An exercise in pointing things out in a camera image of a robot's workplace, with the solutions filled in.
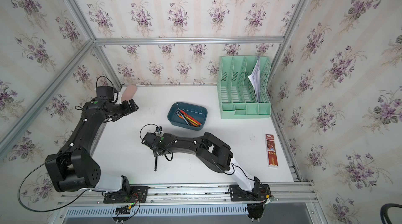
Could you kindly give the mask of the red hex key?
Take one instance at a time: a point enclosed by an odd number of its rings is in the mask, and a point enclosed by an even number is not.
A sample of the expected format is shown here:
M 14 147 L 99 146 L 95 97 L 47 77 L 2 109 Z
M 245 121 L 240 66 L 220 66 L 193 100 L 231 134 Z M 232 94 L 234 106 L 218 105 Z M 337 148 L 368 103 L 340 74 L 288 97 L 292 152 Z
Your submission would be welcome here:
M 199 121 L 197 121 L 195 118 L 193 118 L 192 116 L 190 116 L 188 113 L 186 113 L 185 111 L 179 109 L 179 112 L 186 118 L 191 119 L 193 122 L 196 122 L 197 124 L 200 124 L 200 126 L 202 125 Z

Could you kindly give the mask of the yellow hex key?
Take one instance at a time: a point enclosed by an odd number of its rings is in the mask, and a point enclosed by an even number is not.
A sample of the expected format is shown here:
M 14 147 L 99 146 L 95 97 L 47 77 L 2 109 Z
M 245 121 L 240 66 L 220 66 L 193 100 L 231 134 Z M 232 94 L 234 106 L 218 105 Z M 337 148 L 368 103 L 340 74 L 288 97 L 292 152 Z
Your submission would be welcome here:
M 189 125 L 191 125 L 191 126 L 193 126 L 193 127 L 199 127 L 200 126 L 200 124 L 197 124 L 196 122 L 193 122 L 191 119 L 188 119 L 188 118 L 184 118 L 185 120 L 186 120 L 186 122 L 189 124 Z

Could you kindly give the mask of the short black hex key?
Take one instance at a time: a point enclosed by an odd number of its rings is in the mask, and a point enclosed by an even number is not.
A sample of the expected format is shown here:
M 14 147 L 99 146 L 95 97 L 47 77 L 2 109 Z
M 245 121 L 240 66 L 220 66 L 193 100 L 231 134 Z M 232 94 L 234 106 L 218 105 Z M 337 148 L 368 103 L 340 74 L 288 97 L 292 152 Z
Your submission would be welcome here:
M 179 111 L 176 111 L 175 114 L 181 118 L 188 126 L 190 126 L 191 124 L 189 123 L 189 121 L 186 119 L 186 117 L 184 117 Z

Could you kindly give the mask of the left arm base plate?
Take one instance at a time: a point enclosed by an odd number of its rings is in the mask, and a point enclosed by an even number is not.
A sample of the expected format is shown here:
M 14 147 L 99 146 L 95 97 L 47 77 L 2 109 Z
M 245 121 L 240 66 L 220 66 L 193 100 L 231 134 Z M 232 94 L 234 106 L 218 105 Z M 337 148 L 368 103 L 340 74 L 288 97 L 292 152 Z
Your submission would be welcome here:
M 145 203 L 147 199 L 148 186 L 132 186 L 128 192 L 122 190 L 114 193 L 106 193 L 103 199 L 104 204 L 131 204 L 135 202 Z

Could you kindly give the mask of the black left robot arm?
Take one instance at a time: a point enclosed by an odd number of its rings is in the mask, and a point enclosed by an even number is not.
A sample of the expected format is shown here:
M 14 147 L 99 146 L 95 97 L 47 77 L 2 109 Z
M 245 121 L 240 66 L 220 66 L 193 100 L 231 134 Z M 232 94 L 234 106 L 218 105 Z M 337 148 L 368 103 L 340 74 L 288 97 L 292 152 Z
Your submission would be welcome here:
M 79 107 L 82 112 L 79 123 L 70 138 L 56 154 L 47 156 L 45 167 L 57 192 L 76 192 L 81 189 L 97 189 L 117 192 L 122 188 L 122 177 L 101 172 L 92 158 L 100 136 L 100 128 L 107 121 L 113 122 L 134 113 L 138 105 L 134 100 L 114 104 L 108 99 L 93 99 Z

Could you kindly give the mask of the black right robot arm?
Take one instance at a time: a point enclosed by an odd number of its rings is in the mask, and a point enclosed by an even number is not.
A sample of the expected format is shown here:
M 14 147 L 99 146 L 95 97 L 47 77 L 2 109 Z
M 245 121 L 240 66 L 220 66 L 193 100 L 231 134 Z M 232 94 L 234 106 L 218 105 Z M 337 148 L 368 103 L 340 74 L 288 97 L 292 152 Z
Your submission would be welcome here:
M 195 155 L 210 170 L 231 176 L 239 188 L 256 195 L 260 192 L 260 180 L 244 171 L 236 161 L 231 147 L 211 133 L 187 138 L 165 133 L 157 136 L 147 133 L 142 144 L 149 147 L 155 157 L 186 153 Z

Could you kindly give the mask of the long black hex key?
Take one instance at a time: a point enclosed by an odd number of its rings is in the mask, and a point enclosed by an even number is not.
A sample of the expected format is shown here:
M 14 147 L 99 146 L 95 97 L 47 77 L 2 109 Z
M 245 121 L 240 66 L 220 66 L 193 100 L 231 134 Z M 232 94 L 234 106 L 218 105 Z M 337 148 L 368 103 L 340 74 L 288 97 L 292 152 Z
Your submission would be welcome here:
M 155 157 L 154 171 L 156 172 L 158 169 L 158 157 Z

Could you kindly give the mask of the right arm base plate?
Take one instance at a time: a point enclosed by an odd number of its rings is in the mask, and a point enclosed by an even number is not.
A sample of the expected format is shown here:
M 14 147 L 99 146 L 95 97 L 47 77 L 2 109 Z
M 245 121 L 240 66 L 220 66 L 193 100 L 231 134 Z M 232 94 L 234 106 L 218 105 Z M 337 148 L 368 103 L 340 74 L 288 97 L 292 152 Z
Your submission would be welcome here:
M 251 192 L 242 190 L 237 184 L 229 186 L 228 193 L 232 202 L 263 202 L 272 195 L 268 184 L 259 184 Z

